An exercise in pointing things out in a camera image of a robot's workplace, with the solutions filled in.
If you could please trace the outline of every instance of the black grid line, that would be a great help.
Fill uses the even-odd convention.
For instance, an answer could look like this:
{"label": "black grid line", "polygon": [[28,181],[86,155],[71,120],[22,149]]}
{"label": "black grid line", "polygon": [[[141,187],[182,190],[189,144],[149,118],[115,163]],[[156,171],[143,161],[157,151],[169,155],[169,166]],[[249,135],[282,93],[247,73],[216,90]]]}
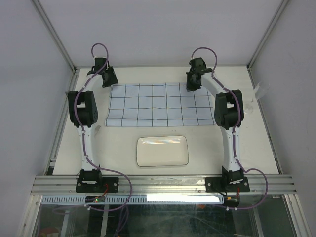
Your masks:
{"label": "black grid line", "polygon": [[166,112],[167,112],[167,127],[169,127],[168,123],[168,102],[167,102],[167,83],[165,84],[166,87]]}
{"label": "black grid line", "polygon": [[194,96],[194,104],[196,105],[197,125],[199,125],[199,123],[198,123],[198,110],[197,110],[196,96],[195,96],[194,91],[193,91],[193,96]]}
{"label": "black grid line", "polygon": [[209,103],[209,109],[211,110],[211,116],[212,116],[212,120],[214,122],[214,119],[213,119],[213,113],[212,113],[212,106],[211,106],[211,102],[209,101],[209,94],[208,94],[208,90],[206,90],[207,92],[207,96],[208,96],[208,103]]}
{"label": "black grid line", "polygon": [[138,127],[138,114],[139,114],[139,90],[140,90],[140,84],[138,84],[138,108],[137,108],[137,120],[136,120],[136,127]]}
{"label": "black grid line", "polygon": [[123,115],[122,115],[122,121],[120,123],[121,127],[123,127],[123,118],[124,118],[124,112],[125,112],[125,101],[126,101],[126,97],[124,97]]}
{"label": "black grid line", "polygon": [[183,122],[183,113],[182,113],[182,102],[181,102],[181,89],[180,89],[180,83],[179,83],[179,95],[180,95],[180,107],[181,107],[182,126],[184,126],[184,122]]}
{"label": "black grid line", "polygon": [[[154,126],[154,120],[159,120],[159,121],[166,121],[166,125],[163,125],[163,123],[160,123],[158,126],[168,126],[171,125],[171,126],[184,126],[184,120],[187,120],[187,121],[197,121],[197,125],[200,124],[199,120],[207,120],[208,122],[205,123],[205,125],[214,125],[215,122],[214,122],[214,117],[213,117],[213,112],[212,112],[212,105],[211,105],[211,102],[210,102],[210,94],[209,92],[207,91],[207,95],[195,95],[195,92],[193,91],[191,95],[181,95],[181,90],[183,89],[181,86],[184,86],[185,83],[181,83],[181,82],[177,82],[175,84],[167,84],[167,83],[164,83],[164,84],[148,84],[148,85],[141,85],[141,84],[135,84],[135,85],[128,85],[128,84],[125,84],[125,85],[114,85],[111,87],[111,93],[110,93],[110,107],[109,107],[109,113],[108,113],[108,118],[106,119],[106,126],[108,126],[108,119],[110,119],[111,122],[111,125],[110,126],[119,126],[117,120],[120,120],[120,125],[121,127],[123,127],[123,121],[126,121],[125,122],[125,125],[124,126],[135,126],[134,125],[134,122],[127,122],[127,121],[136,121],[136,126],[135,127],[140,127],[140,126],[150,126],[147,123],[144,123],[144,124],[140,124],[140,126],[138,126],[138,121],[152,121],[152,124],[151,126],[153,127]],[[118,91],[115,91],[115,86],[120,86],[120,87],[125,87],[125,91],[124,91],[124,97],[123,96],[119,96],[120,94],[123,95],[123,91],[121,89],[118,89]],[[137,86],[138,87],[138,96],[126,96],[127,95],[127,87],[135,87]],[[140,87],[141,86],[151,86],[152,87],[152,90],[150,91],[149,88],[146,88],[144,89],[144,93],[147,93],[146,96],[140,96]],[[165,94],[166,95],[162,95],[162,96],[159,96],[159,95],[155,95],[154,96],[154,86],[165,86]],[[208,104],[204,104],[203,107],[197,107],[197,105],[203,105],[203,104],[199,104],[197,102],[197,99],[196,97],[208,97]],[[151,104],[151,107],[150,107],[150,101],[149,99],[143,99],[143,101],[141,102],[140,98],[142,97],[151,97],[152,99],[152,104]],[[166,98],[166,106],[165,107],[154,107],[154,97],[165,97]],[[177,99],[177,103],[178,103],[178,106],[176,106],[176,104],[174,104],[174,102],[172,102],[172,105],[174,107],[169,107],[168,106],[168,97],[179,97],[179,99]],[[184,103],[184,99],[181,98],[181,97],[193,97],[194,99],[194,105],[193,103],[191,104],[191,107],[185,107],[185,104]],[[135,100],[126,100],[126,98],[137,98]],[[198,118],[198,110],[197,108],[201,108],[201,109],[206,109],[208,111],[208,108],[210,109],[211,111],[211,118],[209,118],[210,116],[207,116],[206,118],[203,118],[203,119],[199,119]],[[148,115],[149,116],[149,113],[150,113],[150,110],[152,110],[152,118],[139,118],[140,116],[140,110],[148,110],[147,112],[144,112],[144,116]],[[154,109],[165,109],[165,115],[166,115],[166,119],[165,118],[154,118]],[[195,109],[196,111],[196,118],[184,118],[184,114],[183,114],[183,109]],[[136,111],[131,111],[131,112],[126,112],[125,110],[137,110],[137,113]],[[181,123],[172,123],[172,120],[176,121],[176,120],[181,120],[182,121],[182,124]]]}

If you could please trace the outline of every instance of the grid pattern cloth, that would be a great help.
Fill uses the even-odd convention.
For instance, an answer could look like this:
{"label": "grid pattern cloth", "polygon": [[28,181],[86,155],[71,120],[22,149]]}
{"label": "grid pattern cloth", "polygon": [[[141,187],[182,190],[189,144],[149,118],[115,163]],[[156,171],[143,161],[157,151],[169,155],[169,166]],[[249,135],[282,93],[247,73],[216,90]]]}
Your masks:
{"label": "grid pattern cloth", "polygon": [[214,125],[211,94],[187,92],[185,83],[116,84],[105,126],[167,127]]}

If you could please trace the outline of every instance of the transparent cup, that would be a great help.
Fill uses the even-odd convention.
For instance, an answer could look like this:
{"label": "transparent cup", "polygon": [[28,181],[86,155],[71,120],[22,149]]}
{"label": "transparent cup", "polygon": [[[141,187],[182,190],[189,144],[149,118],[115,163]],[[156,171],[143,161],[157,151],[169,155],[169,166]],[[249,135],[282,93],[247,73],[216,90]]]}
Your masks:
{"label": "transparent cup", "polygon": [[261,99],[267,94],[270,89],[270,85],[267,82],[260,81],[256,87],[250,92],[250,95],[245,97],[243,104],[243,111],[245,114],[251,114],[253,112],[253,102]]}

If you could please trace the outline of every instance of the ventilation grille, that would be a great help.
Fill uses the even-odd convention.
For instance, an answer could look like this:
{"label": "ventilation grille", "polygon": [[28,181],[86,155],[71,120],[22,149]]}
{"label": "ventilation grille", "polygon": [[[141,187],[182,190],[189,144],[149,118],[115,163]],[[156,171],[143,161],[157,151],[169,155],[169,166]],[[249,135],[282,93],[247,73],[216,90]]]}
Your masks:
{"label": "ventilation grille", "polygon": [[[111,195],[105,199],[105,203],[109,205],[122,205],[126,202],[128,195]],[[216,204],[223,204],[224,199],[222,196],[218,196],[220,202]],[[80,205],[85,204],[85,195],[44,195],[42,204],[54,204],[54,205]],[[169,201],[147,201],[146,195],[132,196],[128,202],[129,205],[161,205],[161,204],[189,204],[187,202],[169,202]]]}

